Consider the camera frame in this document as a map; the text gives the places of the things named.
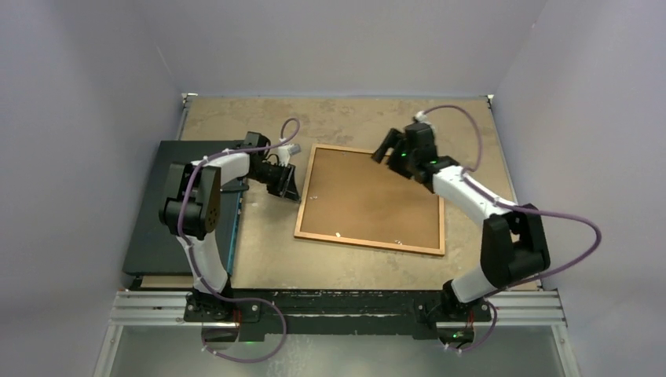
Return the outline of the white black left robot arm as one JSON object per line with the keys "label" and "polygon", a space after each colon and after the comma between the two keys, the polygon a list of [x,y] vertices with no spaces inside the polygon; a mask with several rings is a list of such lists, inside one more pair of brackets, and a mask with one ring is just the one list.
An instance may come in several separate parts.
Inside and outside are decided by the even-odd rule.
{"label": "white black left robot arm", "polygon": [[249,179],[265,185],[272,196],[298,202],[301,196],[291,157],[300,151],[300,145],[289,137],[280,138],[274,145],[263,134],[249,132],[236,148],[169,166],[159,221],[185,251],[194,276],[194,291],[208,295],[203,310],[213,320],[227,320],[234,310],[234,300],[223,293],[229,285],[229,274],[216,240],[222,186]]}

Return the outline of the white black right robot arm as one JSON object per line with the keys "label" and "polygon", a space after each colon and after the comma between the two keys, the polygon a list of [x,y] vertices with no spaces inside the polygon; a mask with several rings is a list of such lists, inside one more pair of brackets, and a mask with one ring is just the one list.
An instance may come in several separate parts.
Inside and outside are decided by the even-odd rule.
{"label": "white black right robot arm", "polygon": [[441,310],[446,317],[458,320],[481,298],[550,267],[543,222],[536,208],[502,203],[458,161],[439,155],[430,125],[413,123],[403,130],[390,129],[371,158],[453,203],[481,229],[478,264],[442,287]]}

